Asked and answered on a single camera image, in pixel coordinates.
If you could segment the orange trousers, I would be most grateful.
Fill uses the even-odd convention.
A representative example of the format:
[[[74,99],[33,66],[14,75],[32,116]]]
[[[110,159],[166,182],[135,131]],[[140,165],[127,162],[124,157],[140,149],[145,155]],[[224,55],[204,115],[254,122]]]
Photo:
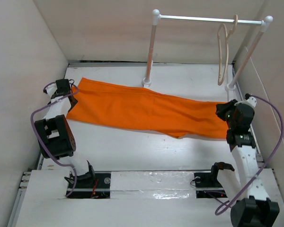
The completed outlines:
[[[187,134],[224,139],[227,124],[217,102],[195,101],[82,78],[75,89],[77,104],[67,113],[74,121],[126,130],[157,131],[174,138]]]

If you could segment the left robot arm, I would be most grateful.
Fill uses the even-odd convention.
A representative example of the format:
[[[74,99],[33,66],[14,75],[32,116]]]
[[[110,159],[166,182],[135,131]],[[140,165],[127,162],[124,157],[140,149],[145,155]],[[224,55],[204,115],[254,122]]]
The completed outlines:
[[[80,158],[75,154],[76,142],[66,116],[77,104],[74,95],[78,88],[73,79],[59,79],[46,85],[43,92],[50,97],[50,102],[31,115],[34,133],[38,139],[44,158],[53,160],[57,165],[69,167],[71,173],[66,180],[85,187],[96,183],[96,175],[90,162],[85,168]]]

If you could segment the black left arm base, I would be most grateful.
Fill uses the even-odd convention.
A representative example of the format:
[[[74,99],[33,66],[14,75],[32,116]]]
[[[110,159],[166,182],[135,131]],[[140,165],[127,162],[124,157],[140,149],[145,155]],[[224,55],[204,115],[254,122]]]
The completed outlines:
[[[68,183],[66,197],[69,199],[109,199],[111,172],[95,172],[89,161],[88,171],[83,175],[77,176],[77,183],[71,192],[75,176],[70,173],[64,179]]]

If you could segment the wooden clothes hanger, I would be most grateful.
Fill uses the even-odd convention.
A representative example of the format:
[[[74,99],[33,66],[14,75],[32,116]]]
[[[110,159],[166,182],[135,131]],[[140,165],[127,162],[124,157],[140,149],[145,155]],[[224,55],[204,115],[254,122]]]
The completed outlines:
[[[218,86],[221,86],[227,76],[229,62],[229,39],[237,28],[239,16],[234,15],[233,27],[228,30],[224,23],[220,24],[217,31],[219,67],[218,67]]]

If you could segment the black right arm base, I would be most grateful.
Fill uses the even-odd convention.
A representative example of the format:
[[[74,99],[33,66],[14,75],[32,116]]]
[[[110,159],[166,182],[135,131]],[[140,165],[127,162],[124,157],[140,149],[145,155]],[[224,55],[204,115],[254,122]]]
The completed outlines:
[[[194,178],[190,184],[195,187],[197,199],[227,198],[222,185],[217,180],[219,170],[224,169],[233,170],[233,167],[231,164],[216,162],[212,165],[210,170],[198,170],[193,172]]]

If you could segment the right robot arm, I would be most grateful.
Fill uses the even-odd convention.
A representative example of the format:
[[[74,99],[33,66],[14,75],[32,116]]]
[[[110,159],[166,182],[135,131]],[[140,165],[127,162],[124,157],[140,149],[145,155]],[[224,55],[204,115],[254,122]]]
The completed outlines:
[[[271,227],[280,212],[278,203],[271,201],[260,178],[265,165],[258,166],[256,142],[249,130],[256,104],[256,98],[247,95],[244,101],[234,99],[216,106],[216,115],[228,126],[226,140],[236,167],[215,163],[209,180],[214,186],[222,185],[229,199],[215,214],[221,215],[229,209],[234,227]]]

